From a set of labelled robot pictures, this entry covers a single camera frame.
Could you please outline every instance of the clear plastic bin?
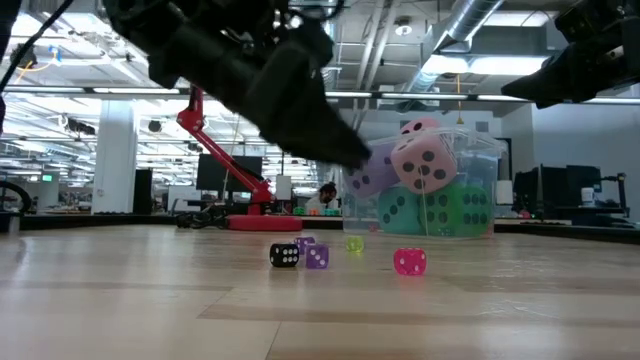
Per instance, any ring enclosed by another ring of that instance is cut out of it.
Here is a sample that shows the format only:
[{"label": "clear plastic bin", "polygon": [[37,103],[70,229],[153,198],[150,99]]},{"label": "clear plastic bin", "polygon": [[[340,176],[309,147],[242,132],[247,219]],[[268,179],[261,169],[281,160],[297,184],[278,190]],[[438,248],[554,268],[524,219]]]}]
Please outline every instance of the clear plastic bin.
[{"label": "clear plastic bin", "polygon": [[411,122],[401,129],[404,135],[370,143],[369,162],[361,170],[343,170],[345,232],[443,238],[493,234],[504,144],[472,130],[424,124],[424,119]]}]

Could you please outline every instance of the black cable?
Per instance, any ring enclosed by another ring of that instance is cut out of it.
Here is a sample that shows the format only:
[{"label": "black cable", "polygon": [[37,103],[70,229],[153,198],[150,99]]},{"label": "black cable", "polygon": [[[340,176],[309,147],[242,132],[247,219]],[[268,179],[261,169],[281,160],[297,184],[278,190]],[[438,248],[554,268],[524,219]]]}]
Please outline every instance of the black cable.
[{"label": "black cable", "polygon": [[22,58],[27,53],[27,51],[33,46],[33,44],[36,43],[36,41],[42,36],[42,34],[44,34],[44,32],[51,25],[53,25],[53,23],[56,22],[56,20],[58,20],[58,18],[62,15],[62,13],[64,13],[69,8],[69,6],[71,6],[71,3],[73,3],[73,0],[65,0],[62,3],[62,5],[60,5],[60,7],[56,9],[56,11],[54,11],[54,13],[51,14],[51,16],[42,24],[38,32],[33,34],[29,38],[29,40],[27,40],[27,42],[24,43],[24,45],[20,48],[20,50],[16,54],[16,57],[11,61],[11,64],[9,65],[9,69],[7,69],[7,72],[4,74],[4,77],[2,78],[2,82],[0,82],[0,93],[4,91],[4,88],[9,83],[9,80],[11,80],[11,76],[13,75],[13,73],[16,71],[16,68],[20,64],[20,60],[22,60]]}]

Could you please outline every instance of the floor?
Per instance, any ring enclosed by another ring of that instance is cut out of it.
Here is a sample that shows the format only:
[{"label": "floor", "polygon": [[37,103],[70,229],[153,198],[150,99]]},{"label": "floor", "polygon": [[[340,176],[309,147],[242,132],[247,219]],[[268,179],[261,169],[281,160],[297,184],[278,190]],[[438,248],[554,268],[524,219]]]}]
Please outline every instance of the floor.
[{"label": "floor", "polygon": [[[327,270],[272,269],[295,234],[127,226],[0,238],[0,359],[640,359],[640,247],[337,231]],[[420,246],[423,277],[393,270]]]}]

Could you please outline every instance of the computer monitor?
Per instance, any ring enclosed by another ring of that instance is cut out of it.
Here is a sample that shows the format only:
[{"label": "computer monitor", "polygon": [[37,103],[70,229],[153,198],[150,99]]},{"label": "computer monitor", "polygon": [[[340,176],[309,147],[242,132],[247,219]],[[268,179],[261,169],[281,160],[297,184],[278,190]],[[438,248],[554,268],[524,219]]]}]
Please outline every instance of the computer monitor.
[{"label": "computer monitor", "polygon": [[[242,167],[257,175],[262,173],[261,156],[233,156],[233,159]],[[226,174],[227,169],[216,158],[209,154],[200,154],[196,189],[222,191]],[[229,172],[227,191],[250,193],[251,189],[244,186]]]}]

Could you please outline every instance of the dice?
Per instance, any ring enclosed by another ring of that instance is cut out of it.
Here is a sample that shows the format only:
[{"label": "dice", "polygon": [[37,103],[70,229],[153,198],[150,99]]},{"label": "dice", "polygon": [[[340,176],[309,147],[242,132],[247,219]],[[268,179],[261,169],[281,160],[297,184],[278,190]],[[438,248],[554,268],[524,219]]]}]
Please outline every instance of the dice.
[{"label": "dice", "polygon": [[316,243],[316,239],[314,239],[311,236],[297,237],[293,241],[293,243],[298,245],[298,250],[300,251],[300,255],[304,255],[304,252],[305,252],[305,249],[307,248],[307,245],[315,244]]},{"label": "dice", "polygon": [[437,134],[425,133],[400,140],[391,152],[391,162],[400,181],[416,194],[445,187],[457,173],[450,143]]},{"label": "dice", "polygon": [[422,118],[410,121],[407,125],[400,128],[400,133],[402,135],[406,135],[416,131],[424,131],[424,129],[428,128],[437,128],[439,126],[440,123],[436,119]]},{"label": "dice", "polygon": [[273,267],[294,267],[298,264],[299,251],[296,244],[272,244],[269,260]]},{"label": "dice", "polygon": [[400,275],[422,275],[427,270],[427,254],[419,248],[400,248],[393,254],[393,267]]},{"label": "dice", "polygon": [[349,193],[364,198],[400,182],[391,164],[391,151],[395,142],[371,147],[371,158],[361,170],[346,170],[345,184]]},{"label": "dice", "polygon": [[325,244],[310,244],[306,249],[307,269],[326,269],[329,266],[329,247]]},{"label": "dice", "polygon": [[386,234],[425,235],[419,219],[419,195],[392,187],[378,197],[378,223]]},{"label": "dice", "polygon": [[419,214],[429,235],[479,237],[488,234],[493,204],[483,188],[454,183],[424,195]]},{"label": "dice", "polygon": [[362,236],[347,236],[347,251],[360,253],[364,250],[364,239]]}]

